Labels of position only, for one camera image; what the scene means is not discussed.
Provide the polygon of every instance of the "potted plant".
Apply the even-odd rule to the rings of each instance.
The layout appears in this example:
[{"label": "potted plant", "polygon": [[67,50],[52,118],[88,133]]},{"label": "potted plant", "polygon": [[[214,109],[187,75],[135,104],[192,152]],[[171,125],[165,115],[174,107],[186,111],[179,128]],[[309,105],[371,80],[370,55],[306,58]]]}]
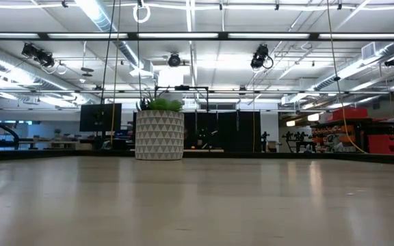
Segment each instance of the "potted plant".
[{"label": "potted plant", "polygon": [[160,97],[141,99],[137,104],[135,157],[138,160],[180,160],[185,128],[182,104]]}]

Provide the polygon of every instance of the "floor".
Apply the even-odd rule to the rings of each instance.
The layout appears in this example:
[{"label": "floor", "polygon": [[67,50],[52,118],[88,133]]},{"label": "floor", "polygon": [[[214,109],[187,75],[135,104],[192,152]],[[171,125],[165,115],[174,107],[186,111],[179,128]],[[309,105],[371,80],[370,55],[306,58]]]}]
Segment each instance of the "floor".
[{"label": "floor", "polygon": [[0,162],[0,245],[394,245],[394,165]]}]

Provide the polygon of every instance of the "ceiling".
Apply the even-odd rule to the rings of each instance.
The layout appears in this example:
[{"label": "ceiling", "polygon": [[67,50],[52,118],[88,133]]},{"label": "ceiling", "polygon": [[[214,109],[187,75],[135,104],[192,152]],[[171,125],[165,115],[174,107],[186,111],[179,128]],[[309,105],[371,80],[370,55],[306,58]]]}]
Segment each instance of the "ceiling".
[{"label": "ceiling", "polygon": [[[0,31],[22,32],[94,32],[98,31],[93,22],[75,4],[74,1],[66,1],[69,8],[35,8],[35,9],[5,9],[0,8]],[[114,1],[104,0],[108,5],[107,10],[112,13]],[[122,3],[135,3],[136,1],[122,1]],[[342,0],[343,5],[356,8],[364,1]],[[53,5],[61,1],[52,0],[0,0],[0,5]],[[151,1],[148,4],[170,5],[185,7],[185,0]],[[220,1],[196,0],[196,7],[203,8],[218,6]],[[281,0],[280,6],[326,6],[326,1],[321,0]],[[268,6],[275,1],[240,1],[224,0],[224,6],[238,6],[241,4]],[[352,32],[394,32],[394,10],[372,11],[373,8],[394,7],[394,0],[369,1],[364,10],[355,14],[353,10],[331,10],[330,18],[335,31]],[[173,10],[170,8],[151,7],[151,16],[145,23],[137,24],[133,19],[133,7],[122,6],[120,10],[120,32],[137,31],[188,31],[187,11]],[[115,8],[114,18],[117,19],[118,7]],[[299,10],[196,10],[195,20],[192,20],[192,31],[322,31],[329,32],[328,16],[325,10],[299,11]],[[21,51],[25,42],[0,41],[0,50],[19,59],[24,59]],[[252,54],[258,45],[265,43],[272,53],[274,67],[266,73],[255,74],[250,69]],[[314,81],[324,74],[332,73],[333,61],[331,45],[329,42],[259,42],[259,41],[193,41],[196,56],[196,85],[209,86],[213,89],[238,89],[240,85],[248,85],[249,89],[266,90],[305,90]],[[360,55],[360,49],[368,42],[335,42],[334,51],[337,65],[341,65]],[[37,41],[34,44],[61,61],[68,70],[65,74],[55,72],[53,76],[59,77],[80,88],[92,89],[96,85],[103,84],[105,74],[106,89],[113,89],[114,69],[116,65],[116,47],[111,44],[107,54],[107,42],[88,42],[86,58],[83,65],[82,42],[51,42]],[[153,61],[155,71],[166,67],[166,59],[171,53],[179,53],[184,60],[191,59],[190,45],[188,41],[129,41],[131,49],[144,59]],[[138,83],[137,77],[129,73],[132,70],[125,57],[118,52],[117,84],[118,89],[127,90]],[[27,60],[27,63],[38,67],[37,63]],[[93,77],[86,78],[81,83],[83,73],[82,66],[94,69]],[[189,66],[181,68],[184,72],[185,84],[191,85]],[[378,71],[372,67],[362,73],[355,74],[349,79],[355,79],[360,83],[372,77],[377,77]],[[149,86],[152,81],[144,81]],[[264,98],[280,98],[282,95],[264,95]]]}]

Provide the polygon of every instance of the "white geometric planter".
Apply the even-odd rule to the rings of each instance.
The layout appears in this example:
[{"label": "white geometric planter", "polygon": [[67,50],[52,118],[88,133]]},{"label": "white geometric planter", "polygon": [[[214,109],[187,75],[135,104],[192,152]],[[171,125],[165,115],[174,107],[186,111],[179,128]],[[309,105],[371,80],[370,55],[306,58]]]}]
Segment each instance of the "white geometric planter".
[{"label": "white geometric planter", "polygon": [[135,157],[138,160],[180,160],[183,157],[183,113],[145,110],[136,114]]}]

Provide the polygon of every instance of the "green plant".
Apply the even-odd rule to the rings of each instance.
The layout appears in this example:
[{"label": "green plant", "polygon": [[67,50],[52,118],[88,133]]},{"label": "green plant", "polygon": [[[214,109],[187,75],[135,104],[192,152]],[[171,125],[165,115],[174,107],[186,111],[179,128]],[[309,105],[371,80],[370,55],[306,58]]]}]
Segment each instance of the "green plant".
[{"label": "green plant", "polygon": [[166,110],[175,112],[182,110],[182,103],[178,100],[169,101],[165,98],[161,98],[160,96],[164,92],[165,91],[161,92],[159,95],[155,94],[154,96],[150,92],[147,92],[143,99],[140,100],[140,103],[136,103],[137,110]]}]

